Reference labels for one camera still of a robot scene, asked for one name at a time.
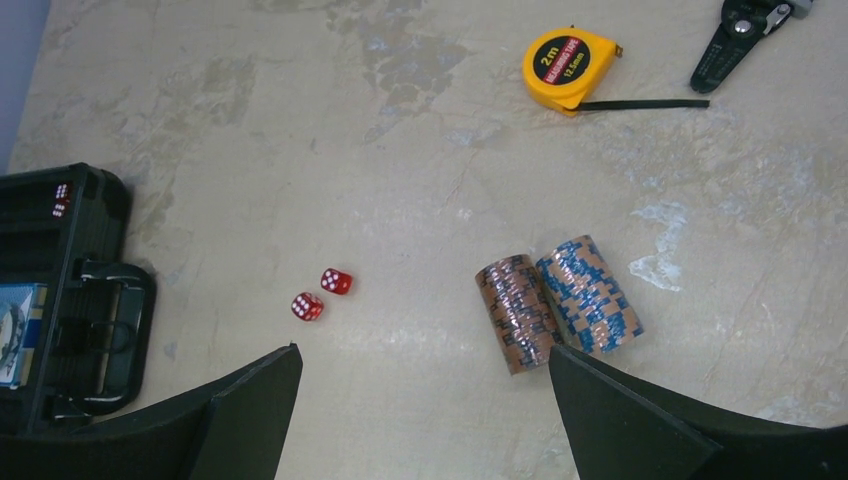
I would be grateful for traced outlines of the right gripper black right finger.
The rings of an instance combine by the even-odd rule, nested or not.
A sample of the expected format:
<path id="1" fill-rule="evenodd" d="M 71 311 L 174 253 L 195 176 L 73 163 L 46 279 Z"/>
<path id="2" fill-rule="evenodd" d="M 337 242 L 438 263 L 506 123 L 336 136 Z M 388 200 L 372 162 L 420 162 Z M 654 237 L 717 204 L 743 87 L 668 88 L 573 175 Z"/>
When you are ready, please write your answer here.
<path id="1" fill-rule="evenodd" d="M 549 371 L 582 479 L 844 479 L 847 428 L 718 408 L 569 346 Z"/>

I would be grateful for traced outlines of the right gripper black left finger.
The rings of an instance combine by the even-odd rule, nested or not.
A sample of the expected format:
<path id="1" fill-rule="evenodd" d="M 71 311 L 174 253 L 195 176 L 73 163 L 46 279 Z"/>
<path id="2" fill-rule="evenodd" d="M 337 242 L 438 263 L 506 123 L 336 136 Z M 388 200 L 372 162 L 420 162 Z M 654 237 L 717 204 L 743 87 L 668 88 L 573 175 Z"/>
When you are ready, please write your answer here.
<path id="1" fill-rule="evenodd" d="M 1 438 L 4 479 L 273 479 L 303 369 L 296 344 L 70 433 Z"/>

